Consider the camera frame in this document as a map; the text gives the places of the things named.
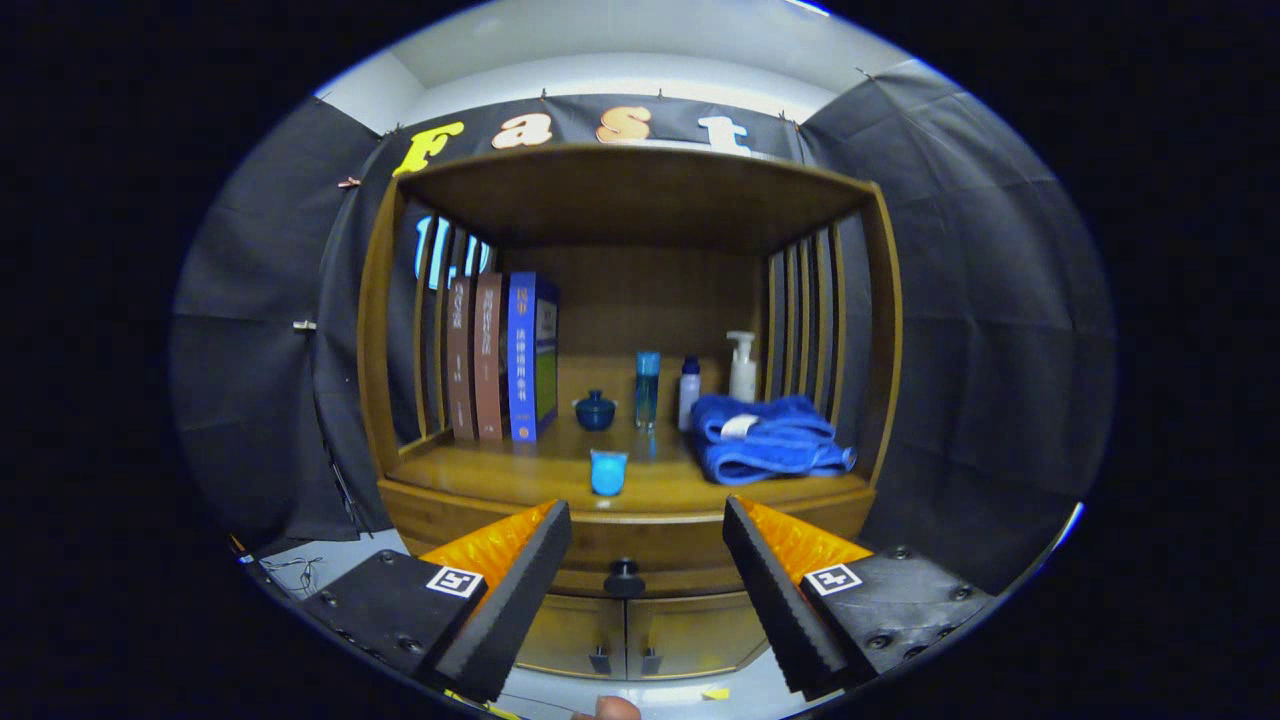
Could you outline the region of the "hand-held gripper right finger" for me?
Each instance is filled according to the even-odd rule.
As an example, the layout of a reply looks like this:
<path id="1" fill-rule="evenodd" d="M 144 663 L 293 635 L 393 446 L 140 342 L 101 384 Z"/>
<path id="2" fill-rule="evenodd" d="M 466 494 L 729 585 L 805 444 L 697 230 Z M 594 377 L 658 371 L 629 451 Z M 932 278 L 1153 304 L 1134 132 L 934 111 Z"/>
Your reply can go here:
<path id="1" fill-rule="evenodd" d="M 914 548 L 873 551 L 741 495 L 722 536 L 787 687 L 808 700 L 897 675 L 997 603 Z"/>

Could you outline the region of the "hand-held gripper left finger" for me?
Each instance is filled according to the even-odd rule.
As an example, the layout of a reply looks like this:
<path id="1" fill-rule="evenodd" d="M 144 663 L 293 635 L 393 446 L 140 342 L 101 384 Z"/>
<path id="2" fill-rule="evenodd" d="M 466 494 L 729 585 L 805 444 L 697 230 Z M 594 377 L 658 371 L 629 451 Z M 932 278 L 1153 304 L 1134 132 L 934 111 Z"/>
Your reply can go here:
<path id="1" fill-rule="evenodd" d="M 570 547 L 552 500 L 425 555 L 384 550 L 300 609 L 393 671 L 467 700 L 497 700 Z"/>

